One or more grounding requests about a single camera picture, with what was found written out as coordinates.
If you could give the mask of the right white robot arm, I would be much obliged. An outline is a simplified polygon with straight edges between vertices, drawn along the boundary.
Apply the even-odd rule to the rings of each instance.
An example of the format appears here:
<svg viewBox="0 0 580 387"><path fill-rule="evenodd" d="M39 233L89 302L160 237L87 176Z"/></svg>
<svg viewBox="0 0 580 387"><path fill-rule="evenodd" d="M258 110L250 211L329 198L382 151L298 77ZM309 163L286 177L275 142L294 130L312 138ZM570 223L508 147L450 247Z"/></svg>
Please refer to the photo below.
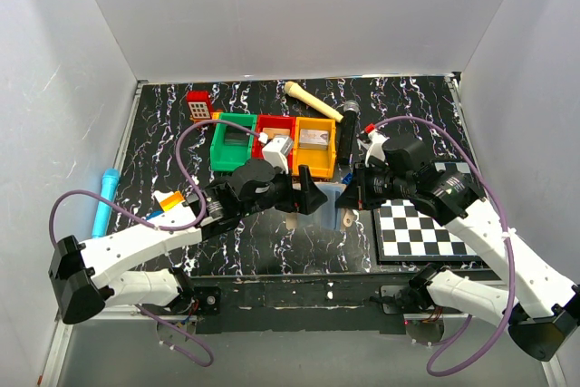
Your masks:
<svg viewBox="0 0 580 387"><path fill-rule="evenodd" d="M383 296L404 312L440 306L490 324L507 321L513 342L547 362L579 326L579 287L557 272L513 229L505 230L483 190L454 169L437 169L426 145L411 135L388 139L366 133L364 161L337 199L339 208L374 210L388 200L408 200L458 237L515 293L502 291L429 264L394 295Z"/></svg>

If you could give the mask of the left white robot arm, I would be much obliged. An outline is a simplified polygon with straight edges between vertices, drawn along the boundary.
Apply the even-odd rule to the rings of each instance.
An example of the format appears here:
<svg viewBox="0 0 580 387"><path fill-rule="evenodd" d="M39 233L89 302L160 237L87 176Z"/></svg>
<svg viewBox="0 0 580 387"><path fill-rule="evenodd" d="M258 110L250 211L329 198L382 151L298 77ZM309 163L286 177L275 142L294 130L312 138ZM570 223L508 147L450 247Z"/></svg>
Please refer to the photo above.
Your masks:
<svg viewBox="0 0 580 387"><path fill-rule="evenodd" d="M328 200L307 166L299 182L266 160L249 160L149 220L105 237L54 241L49 278L65 324L79 324L115 305L187 310L194 298L184 273L138 271L138 265L237 227L242 218L274 208L311 215Z"/></svg>

